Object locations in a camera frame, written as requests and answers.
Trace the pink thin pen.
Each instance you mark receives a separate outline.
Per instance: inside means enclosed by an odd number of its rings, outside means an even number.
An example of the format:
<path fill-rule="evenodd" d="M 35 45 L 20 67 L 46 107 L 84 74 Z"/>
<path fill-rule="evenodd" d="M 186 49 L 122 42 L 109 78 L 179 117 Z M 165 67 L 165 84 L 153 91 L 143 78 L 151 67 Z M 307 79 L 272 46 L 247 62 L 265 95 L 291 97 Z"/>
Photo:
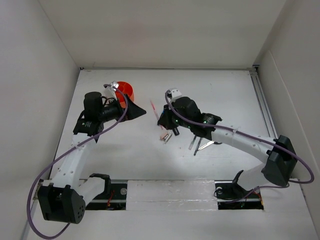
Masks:
<path fill-rule="evenodd" d="M 150 104 L 151 104 L 152 110 L 154 112 L 154 115 L 156 117 L 157 126 L 159 126 L 161 128 L 161 130 L 165 130 L 165 128 L 162 125 L 158 124 L 160 117 L 158 115 L 158 112 L 157 112 L 156 107 L 155 107 L 154 103 L 152 102 L 152 100 L 150 100 Z"/>

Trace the black pen clear cap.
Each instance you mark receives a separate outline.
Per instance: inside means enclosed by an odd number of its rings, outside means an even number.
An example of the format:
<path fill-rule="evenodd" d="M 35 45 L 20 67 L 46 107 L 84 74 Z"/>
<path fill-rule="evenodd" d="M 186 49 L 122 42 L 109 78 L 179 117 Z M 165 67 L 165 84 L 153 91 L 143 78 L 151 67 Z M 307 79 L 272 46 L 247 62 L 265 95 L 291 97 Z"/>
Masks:
<path fill-rule="evenodd" d="M 199 148 L 201 146 L 201 142 L 202 142 L 202 137 L 199 138 L 198 142 L 197 142 L 197 145 L 196 145 L 196 148 L 194 150 L 194 153 L 193 153 L 193 156 L 196 156 L 197 152 L 199 151 Z"/>

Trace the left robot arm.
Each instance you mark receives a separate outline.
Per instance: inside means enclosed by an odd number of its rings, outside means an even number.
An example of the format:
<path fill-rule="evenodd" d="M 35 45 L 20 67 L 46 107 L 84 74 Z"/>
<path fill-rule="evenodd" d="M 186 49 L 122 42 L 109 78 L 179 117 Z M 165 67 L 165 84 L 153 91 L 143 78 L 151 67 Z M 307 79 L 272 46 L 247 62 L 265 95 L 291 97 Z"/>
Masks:
<path fill-rule="evenodd" d="M 80 184 L 80 176 L 91 150 L 104 131 L 104 123 L 117 123 L 136 119 L 147 112 L 125 95 L 125 108 L 114 99 L 104 104 L 100 92 L 88 92 L 84 96 L 84 110 L 73 129 L 71 152 L 63 158 L 58 172 L 37 192 L 43 218 L 47 221 L 78 224 L 84 217 L 86 206 L 97 196 L 112 195 L 111 179 L 107 174 L 93 173 Z"/>

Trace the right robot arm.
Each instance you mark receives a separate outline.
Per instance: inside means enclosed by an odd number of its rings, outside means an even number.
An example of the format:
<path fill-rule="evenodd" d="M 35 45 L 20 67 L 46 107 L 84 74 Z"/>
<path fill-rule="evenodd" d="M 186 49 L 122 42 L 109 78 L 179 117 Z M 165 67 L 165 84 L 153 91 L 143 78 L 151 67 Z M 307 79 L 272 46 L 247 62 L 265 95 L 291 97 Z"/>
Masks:
<path fill-rule="evenodd" d="M 297 159 L 288 137 L 259 137 L 241 132 L 231 125 L 220 125 L 221 117 L 201 112 L 195 101 L 187 96 L 173 97 L 166 92 L 165 101 L 158 124 L 166 130 L 183 127 L 199 138 L 228 145 L 260 161 L 251 169 L 239 170 L 226 185 L 218 186 L 215 191 L 217 198 L 240 200 L 261 187 L 267 187 L 268 183 L 272 188 L 289 187 Z"/>

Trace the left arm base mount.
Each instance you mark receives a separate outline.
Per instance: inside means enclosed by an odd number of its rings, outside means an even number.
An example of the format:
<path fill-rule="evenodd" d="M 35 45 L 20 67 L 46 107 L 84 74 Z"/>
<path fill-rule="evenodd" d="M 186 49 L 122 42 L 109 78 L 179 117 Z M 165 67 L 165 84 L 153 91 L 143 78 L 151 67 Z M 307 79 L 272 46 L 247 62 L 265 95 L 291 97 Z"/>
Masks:
<path fill-rule="evenodd" d="M 96 196 L 87 206 L 89 211 L 125 211 L 127 205 L 128 182 L 111 182 L 110 194 L 101 193 Z"/>

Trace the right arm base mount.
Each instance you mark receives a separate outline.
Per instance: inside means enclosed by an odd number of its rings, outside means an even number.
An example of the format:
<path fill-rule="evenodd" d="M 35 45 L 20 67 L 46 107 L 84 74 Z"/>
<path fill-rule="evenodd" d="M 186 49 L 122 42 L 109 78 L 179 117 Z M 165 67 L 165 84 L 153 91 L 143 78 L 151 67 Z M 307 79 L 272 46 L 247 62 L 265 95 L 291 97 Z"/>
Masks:
<path fill-rule="evenodd" d="M 245 190 L 238 185 L 243 170 L 239 171 L 233 180 L 215 181 L 213 196 L 217 200 L 218 210 L 263 210 L 262 196 L 259 192 Z"/>

